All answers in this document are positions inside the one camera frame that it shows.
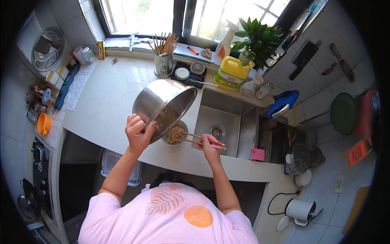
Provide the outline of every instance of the window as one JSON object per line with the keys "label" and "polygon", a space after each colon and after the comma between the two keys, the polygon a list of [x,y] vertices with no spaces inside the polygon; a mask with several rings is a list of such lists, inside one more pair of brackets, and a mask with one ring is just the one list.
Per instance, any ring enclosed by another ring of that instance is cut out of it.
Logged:
{"label": "window", "polygon": [[[229,30],[226,20],[244,30],[238,19],[246,21],[248,17],[273,26],[289,2],[290,0],[197,0],[191,35],[219,42]],[[235,36],[233,41],[243,39]]]}
{"label": "window", "polygon": [[[179,42],[215,50],[228,31],[226,19],[243,30],[238,18],[288,28],[313,0],[96,0],[106,37],[150,37],[173,32]],[[234,37],[233,41],[243,38]]]}

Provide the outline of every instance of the blue oven mitt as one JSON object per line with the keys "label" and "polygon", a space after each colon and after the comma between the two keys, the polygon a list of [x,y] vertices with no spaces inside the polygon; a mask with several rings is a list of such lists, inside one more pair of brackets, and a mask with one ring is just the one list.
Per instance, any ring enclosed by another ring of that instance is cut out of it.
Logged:
{"label": "blue oven mitt", "polygon": [[299,91],[297,90],[285,91],[279,95],[273,96],[275,103],[269,106],[267,115],[273,114],[277,110],[283,108],[286,104],[289,104],[290,108],[292,108],[295,101],[298,99],[298,96]]}

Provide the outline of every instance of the white countertop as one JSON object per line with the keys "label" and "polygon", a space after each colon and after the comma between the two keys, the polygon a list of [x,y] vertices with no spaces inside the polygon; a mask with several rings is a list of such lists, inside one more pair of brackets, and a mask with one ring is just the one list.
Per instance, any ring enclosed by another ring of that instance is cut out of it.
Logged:
{"label": "white countertop", "polygon": [[[131,114],[133,102],[147,84],[157,79],[153,72],[152,54],[143,53],[141,55],[146,59],[117,57],[118,63],[114,65],[111,64],[111,61],[115,56],[107,56],[105,60],[98,61],[83,88],[74,111],[66,110],[65,112],[60,129],[62,131],[59,137],[60,140],[64,138],[63,129],[67,129],[101,147],[120,154],[125,152],[128,140],[124,128],[127,116]],[[212,72],[208,73],[206,82],[212,83],[213,77]],[[273,99],[268,96],[260,101],[254,96],[244,99],[237,91],[204,85],[205,87],[243,99],[260,107],[266,107],[273,103]],[[195,128],[203,89],[198,89],[198,95],[194,103],[182,118],[190,133]],[[298,124],[294,110],[293,108],[284,115],[292,126]],[[59,164],[61,147],[62,142],[59,141],[58,149],[53,158],[54,164]],[[203,152],[193,149],[191,143],[171,147],[158,140],[148,146],[139,160],[178,172],[206,177],[213,176]],[[282,215],[269,215],[267,207],[271,198],[277,193],[298,190],[298,187],[294,184],[294,177],[284,175],[283,165],[227,156],[221,156],[221,161],[230,180],[267,182],[253,229],[260,243],[278,243],[282,238],[282,234],[290,228],[288,227],[283,232],[277,232],[276,225]],[[54,182],[58,182],[58,172],[59,165],[54,166],[52,173]],[[284,210],[285,204],[290,198],[291,196],[278,196],[278,199],[272,202],[271,210],[275,210],[275,212]]]}

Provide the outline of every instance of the yellow dish soap bottle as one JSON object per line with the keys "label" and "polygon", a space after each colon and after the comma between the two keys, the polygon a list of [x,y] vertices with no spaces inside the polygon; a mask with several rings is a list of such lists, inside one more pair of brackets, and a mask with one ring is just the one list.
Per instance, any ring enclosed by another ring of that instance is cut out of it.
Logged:
{"label": "yellow dish soap bottle", "polygon": [[214,83],[219,87],[234,91],[248,77],[255,63],[250,61],[248,66],[243,66],[241,61],[227,56],[223,59],[218,73],[214,76]]}

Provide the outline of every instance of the cutting board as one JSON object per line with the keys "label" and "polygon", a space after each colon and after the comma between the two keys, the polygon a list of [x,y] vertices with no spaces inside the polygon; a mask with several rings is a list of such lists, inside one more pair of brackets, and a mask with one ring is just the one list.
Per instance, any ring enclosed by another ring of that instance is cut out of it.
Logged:
{"label": "cutting board", "polygon": [[346,234],[348,232],[353,222],[355,221],[356,217],[358,216],[369,190],[370,190],[370,186],[359,188],[358,193],[356,194],[355,202],[353,203],[351,213],[349,214],[347,223],[345,224],[344,229],[342,230],[343,234]]}

